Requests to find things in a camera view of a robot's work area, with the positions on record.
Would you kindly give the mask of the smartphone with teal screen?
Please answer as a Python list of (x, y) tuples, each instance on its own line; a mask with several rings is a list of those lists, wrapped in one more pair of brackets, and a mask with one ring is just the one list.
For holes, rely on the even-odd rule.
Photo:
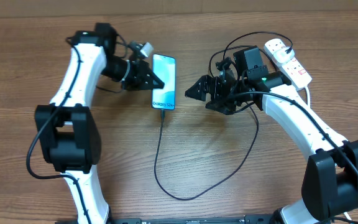
[(152, 70), (164, 82), (162, 89), (152, 90), (151, 106), (160, 110), (175, 109), (176, 60), (173, 57), (154, 54)]

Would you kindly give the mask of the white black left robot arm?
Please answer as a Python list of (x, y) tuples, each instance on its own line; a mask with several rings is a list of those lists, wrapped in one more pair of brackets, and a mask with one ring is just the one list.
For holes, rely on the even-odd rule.
[[(78, 30), (65, 39), (71, 59), (65, 77), (47, 105), (38, 105), (34, 118), (37, 134), (27, 157), (28, 173), (40, 180), (64, 179), (73, 197), (78, 217), (75, 223), (113, 223), (111, 207), (104, 199), (97, 165), (101, 136), (91, 114), (100, 76), (119, 82), (127, 91), (162, 89), (145, 61), (154, 48), (148, 42), (121, 44), (131, 55), (115, 54), (120, 34), (109, 23), (96, 23), (94, 30)], [(36, 174), (30, 166), (35, 145), (56, 171), (51, 177)]]

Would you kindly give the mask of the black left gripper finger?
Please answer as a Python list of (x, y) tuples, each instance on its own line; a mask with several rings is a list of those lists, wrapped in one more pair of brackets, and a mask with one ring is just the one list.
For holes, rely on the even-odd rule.
[(160, 84), (160, 89), (162, 89), (165, 84), (161, 79), (159, 79), (156, 74), (150, 68), (149, 63), (141, 60), (137, 66), (137, 73), (136, 73), (136, 83), (140, 82), (154, 82)]
[(160, 89), (160, 84), (154, 82), (126, 83), (125, 89), (127, 91), (153, 90)]

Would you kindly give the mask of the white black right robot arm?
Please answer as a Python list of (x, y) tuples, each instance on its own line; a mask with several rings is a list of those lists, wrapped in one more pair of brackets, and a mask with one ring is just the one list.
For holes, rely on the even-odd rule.
[(292, 138), (307, 165), (301, 199), (276, 210), (270, 223), (330, 223), (358, 208), (358, 140), (331, 129), (300, 98), (281, 71), (269, 72), (256, 46), (217, 63), (220, 74), (202, 76), (185, 96), (230, 115), (251, 104)]

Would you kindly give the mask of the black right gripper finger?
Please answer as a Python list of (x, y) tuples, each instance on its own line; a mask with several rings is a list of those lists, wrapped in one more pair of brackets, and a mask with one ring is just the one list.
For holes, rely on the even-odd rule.
[(222, 102), (219, 100), (210, 101), (205, 105), (206, 109), (217, 111), (225, 115), (234, 114), (234, 112), (236, 111), (236, 107), (237, 106), (234, 102), (231, 101)]
[(185, 96), (195, 100), (206, 101), (206, 95), (210, 94), (215, 99), (216, 77), (209, 75), (201, 76), (198, 81), (185, 92)]

